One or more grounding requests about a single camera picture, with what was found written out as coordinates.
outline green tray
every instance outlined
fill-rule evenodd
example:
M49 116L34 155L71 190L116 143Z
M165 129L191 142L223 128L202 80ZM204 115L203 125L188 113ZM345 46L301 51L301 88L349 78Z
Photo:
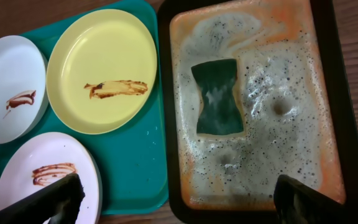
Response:
M158 53L157 17L149 4L142 0L125 0L99 9L120 9L138 17L152 34ZM87 13L26 32L22 36L35 43L49 58L67 27ZM29 134L0 145L0 176L8 160L23 143L38 134L58 131L79 140L94 157L103 183L103 215L149 213L158 209L168 198L159 68L158 74L150 97L139 113L123 127L107 134L92 136L77 133L66 127L49 106Z

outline white bowl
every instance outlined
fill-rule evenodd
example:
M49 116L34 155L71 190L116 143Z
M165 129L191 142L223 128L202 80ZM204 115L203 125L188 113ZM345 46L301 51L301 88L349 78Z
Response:
M46 68L45 57L29 39L0 39L0 144L28 133L44 115Z
M40 134L28 140L7 163L0 178L0 210L45 186L34 185L33 170L42 166L71 163L80 176L85 197L76 224L97 223L102 202L102 185L94 159L75 138L63 133ZM46 172L67 171L51 169ZM49 184L63 177L43 176Z

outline table surface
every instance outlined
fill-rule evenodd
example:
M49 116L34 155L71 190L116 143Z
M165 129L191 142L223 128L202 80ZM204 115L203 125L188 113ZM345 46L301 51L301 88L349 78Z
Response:
M0 0L0 37L26 32L116 0ZM358 127L358 0L333 0ZM163 0L148 0L158 11ZM99 223L180 223L169 204L148 215L101 217Z

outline plate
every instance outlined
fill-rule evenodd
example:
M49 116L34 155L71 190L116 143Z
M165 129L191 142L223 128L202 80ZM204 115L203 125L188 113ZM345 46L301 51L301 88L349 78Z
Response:
M40 170L42 166L58 169ZM63 133L40 134L16 151L0 178L0 210L71 172L80 176L85 193L76 224L97 223L102 202L98 166L81 143Z
M20 36L0 39L0 144L28 133L48 106L47 61Z
M69 128L106 133L143 107L156 72L157 53L146 26L128 12L95 11L74 22L53 49L48 97Z

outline foam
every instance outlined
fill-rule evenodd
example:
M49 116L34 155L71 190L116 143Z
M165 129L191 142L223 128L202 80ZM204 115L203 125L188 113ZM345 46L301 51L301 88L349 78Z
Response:
M289 34L286 23L268 16L274 7L285 8L280 5L284 3L292 3L298 16L311 16L302 12L310 11L306 2L232 2L173 20L181 188L189 206L273 209L272 194L280 174L344 202L313 25L301 23L296 34ZM244 116L244 133L200 136L196 124L202 102L191 67L224 58L237 59L235 98Z

